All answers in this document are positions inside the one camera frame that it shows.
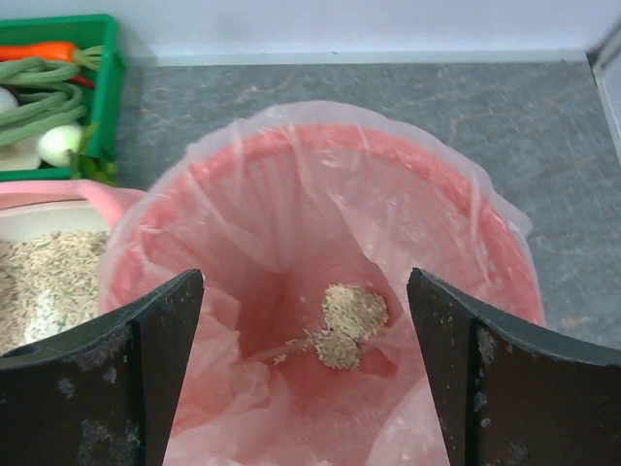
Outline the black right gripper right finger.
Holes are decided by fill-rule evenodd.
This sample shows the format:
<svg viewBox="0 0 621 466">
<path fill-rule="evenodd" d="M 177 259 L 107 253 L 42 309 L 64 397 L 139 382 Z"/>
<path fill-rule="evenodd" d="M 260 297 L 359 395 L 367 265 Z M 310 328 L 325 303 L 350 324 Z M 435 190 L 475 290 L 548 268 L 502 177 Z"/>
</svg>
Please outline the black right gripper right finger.
<svg viewBox="0 0 621 466">
<path fill-rule="evenodd" d="M 415 268 L 409 308 L 452 465 L 617 465 L 620 352 Z"/>
</svg>

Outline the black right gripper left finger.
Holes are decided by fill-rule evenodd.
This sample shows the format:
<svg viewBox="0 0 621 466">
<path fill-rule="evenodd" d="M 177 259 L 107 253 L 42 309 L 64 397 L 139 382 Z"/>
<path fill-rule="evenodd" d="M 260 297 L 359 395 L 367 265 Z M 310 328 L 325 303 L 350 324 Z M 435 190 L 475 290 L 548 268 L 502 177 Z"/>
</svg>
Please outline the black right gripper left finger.
<svg viewBox="0 0 621 466">
<path fill-rule="evenodd" d="M 187 270 L 1 357 L 4 465 L 160 465 L 203 299 Z"/>
</svg>

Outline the clumped litter lump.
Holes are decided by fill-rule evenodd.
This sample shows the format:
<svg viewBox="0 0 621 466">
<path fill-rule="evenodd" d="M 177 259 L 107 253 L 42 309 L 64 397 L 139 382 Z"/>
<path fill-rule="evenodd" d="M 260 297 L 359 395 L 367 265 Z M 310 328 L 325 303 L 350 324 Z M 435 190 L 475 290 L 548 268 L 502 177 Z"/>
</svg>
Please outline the clumped litter lump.
<svg viewBox="0 0 621 466">
<path fill-rule="evenodd" d="M 389 319 L 383 297 L 363 287 L 333 283 L 326 287 L 321 303 L 323 326 L 304 330 L 305 337 L 284 344 L 284 350 L 271 357 L 278 365 L 290 354 L 313 349 L 320 363 L 331 369 L 359 367 L 360 345 L 377 334 Z"/>
</svg>

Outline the pink litter box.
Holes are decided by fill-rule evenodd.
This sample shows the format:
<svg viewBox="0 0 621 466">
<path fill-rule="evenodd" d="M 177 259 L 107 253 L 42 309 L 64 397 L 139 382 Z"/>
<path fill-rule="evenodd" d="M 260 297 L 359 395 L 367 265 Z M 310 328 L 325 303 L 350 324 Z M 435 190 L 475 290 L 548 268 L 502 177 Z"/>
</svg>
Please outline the pink litter box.
<svg viewBox="0 0 621 466">
<path fill-rule="evenodd" d="M 55 231 L 109 233 L 137 203 L 139 189 L 90 181 L 10 182 L 1 185 L 1 242 Z"/>
</svg>

